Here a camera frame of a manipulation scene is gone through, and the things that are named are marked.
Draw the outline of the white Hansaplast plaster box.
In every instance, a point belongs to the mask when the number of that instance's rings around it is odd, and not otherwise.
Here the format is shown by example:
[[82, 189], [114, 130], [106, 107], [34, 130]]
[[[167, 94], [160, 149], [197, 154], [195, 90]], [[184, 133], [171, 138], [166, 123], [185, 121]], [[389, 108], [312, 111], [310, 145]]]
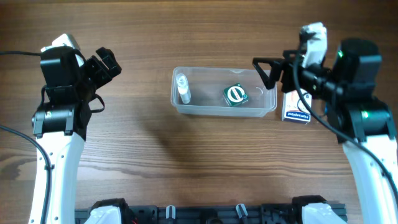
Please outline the white Hansaplast plaster box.
[[310, 122], [311, 114], [302, 103], [296, 90], [284, 93], [281, 120], [302, 124]]

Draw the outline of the green Zam-Buk ointment box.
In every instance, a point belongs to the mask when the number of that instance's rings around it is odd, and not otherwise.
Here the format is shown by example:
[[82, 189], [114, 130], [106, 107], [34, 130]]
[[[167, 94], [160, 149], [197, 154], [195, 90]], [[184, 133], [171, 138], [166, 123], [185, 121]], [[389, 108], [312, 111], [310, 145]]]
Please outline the green Zam-Buk ointment box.
[[225, 88], [223, 90], [223, 95], [226, 103], [230, 107], [236, 107], [249, 101], [248, 94], [240, 83], [235, 83]]

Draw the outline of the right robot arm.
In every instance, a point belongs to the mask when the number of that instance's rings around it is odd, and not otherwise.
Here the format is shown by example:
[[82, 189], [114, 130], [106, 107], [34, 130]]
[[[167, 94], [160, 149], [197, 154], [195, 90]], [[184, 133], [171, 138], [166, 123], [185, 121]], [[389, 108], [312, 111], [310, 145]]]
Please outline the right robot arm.
[[373, 95], [382, 57], [370, 40], [341, 41], [332, 68], [303, 65], [309, 46], [286, 50], [282, 58], [253, 58], [267, 89], [282, 82], [285, 93], [309, 93], [323, 100], [323, 120], [307, 102], [313, 118], [333, 132], [343, 146], [356, 181], [366, 223], [397, 223], [397, 131], [388, 105]]

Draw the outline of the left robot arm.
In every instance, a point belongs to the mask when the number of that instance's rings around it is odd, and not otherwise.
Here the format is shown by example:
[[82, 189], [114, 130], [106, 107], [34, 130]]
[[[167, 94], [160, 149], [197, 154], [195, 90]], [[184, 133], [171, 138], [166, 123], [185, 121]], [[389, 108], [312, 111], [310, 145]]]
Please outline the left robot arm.
[[96, 91], [122, 68], [110, 49], [85, 59], [78, 49], [52, 47], [42, 52], [40, 67], [46, 85], [32, 117], [37, 170], [29, 223], [73, 223], [76, 176]]

